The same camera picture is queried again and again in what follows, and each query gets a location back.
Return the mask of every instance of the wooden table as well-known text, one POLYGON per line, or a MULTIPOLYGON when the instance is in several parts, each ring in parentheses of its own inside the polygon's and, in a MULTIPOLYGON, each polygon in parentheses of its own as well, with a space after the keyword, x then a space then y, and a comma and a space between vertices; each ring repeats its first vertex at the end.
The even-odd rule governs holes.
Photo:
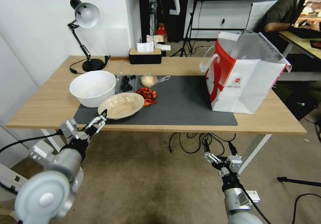
MULTIPOLYGON (((69 93, 69 84, 78 75, 69 71, 69 66, 83 56, 70 56, 39 88, 29 101, 7 123, 8 128, 41 129, 46 135, 59 129, 59 125, 72 118, 78 107, 78 100, 69 93)), ((164 57, 161 64, 131 65, 127 60, 109 61, 104 70, 117 74, 122 62, 125 75, 142 75, 151 72, 156 75, 203 75, 199 70, 202 58, 164 57)), ((83 72, 81 63, 74 68, 83 72)), ((159 131, 159 132, 229 132, 258 134, 243 155, 240 172, 260 150, 271 134, 304 134, 305 129, 294 118, 273 91, 270 91, 255 114, 234 114, 237 126, 186 126, 186 125, 105 125, 103 130, 114 131, 159 131)), ((49 141, 60 150, 64 145, 59 136, 49 141)))
MULTIPOLYGON (((310 46, 310 40, 320 41, 321 39, 303 39, 300 38, 291 32, 281 31, 279 36, 286 40, 289 45, 284 50, 283 55, 287 57, 289 52, 293 47, 298 49, 300 52, 308 55, 311 58, 318 58, 321 60, 321 50, 312 48, 310 46)), ((280 81, 321 81, 321 73, 320 72, 284 72, 279 79, 280 81)))

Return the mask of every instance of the black tissue box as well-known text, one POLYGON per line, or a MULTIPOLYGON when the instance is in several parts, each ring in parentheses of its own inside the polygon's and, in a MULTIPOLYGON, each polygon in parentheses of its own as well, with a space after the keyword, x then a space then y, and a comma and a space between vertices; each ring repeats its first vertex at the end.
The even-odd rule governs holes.
POLYGON ((162 51, 160 48, 154 48, 154 52, 139 53, 136 48, 129 50, 130 64, 161 64, 162 51))

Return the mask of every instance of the beige plate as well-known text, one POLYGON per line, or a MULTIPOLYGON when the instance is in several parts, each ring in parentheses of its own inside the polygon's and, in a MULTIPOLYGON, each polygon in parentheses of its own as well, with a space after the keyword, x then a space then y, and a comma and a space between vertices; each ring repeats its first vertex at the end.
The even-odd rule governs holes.
POLYGON ((144 98, 137 93, 116 94, 101 103, 98 113, 107 109, 108 119, 122 119, 133 115, 144 106, 144 98))

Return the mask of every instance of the desk lamp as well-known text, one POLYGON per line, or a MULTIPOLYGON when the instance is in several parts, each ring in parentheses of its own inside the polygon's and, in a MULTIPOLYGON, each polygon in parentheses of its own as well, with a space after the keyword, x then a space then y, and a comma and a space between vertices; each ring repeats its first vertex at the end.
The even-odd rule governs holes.
POLYGON ((82 3, 80 0, 70 0, 71 7, 75 10, 75 20, 68 24, 69 29, 73 33, 77 42, 80 45, 81 50, 87 57, 87 60, 83 63, 83 70, 85 72, 101 70, 104 68, 104 62, 100 59, 91 59, 90 52, 80 42, 75 33, 75 29, 78 27, 92 28, 94 27, 100 17, 97 6, 90 3, 82 3))

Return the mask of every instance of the black keyboard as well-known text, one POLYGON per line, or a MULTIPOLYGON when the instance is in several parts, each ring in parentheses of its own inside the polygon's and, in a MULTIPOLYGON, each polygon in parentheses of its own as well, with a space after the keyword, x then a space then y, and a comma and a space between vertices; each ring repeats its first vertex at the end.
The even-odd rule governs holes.
POLYGON ((306 28, 295 28, 290 26, 289 32, 293 33, 294 35, 297 35, 300 38, 321 38, 321 32, 306 28))

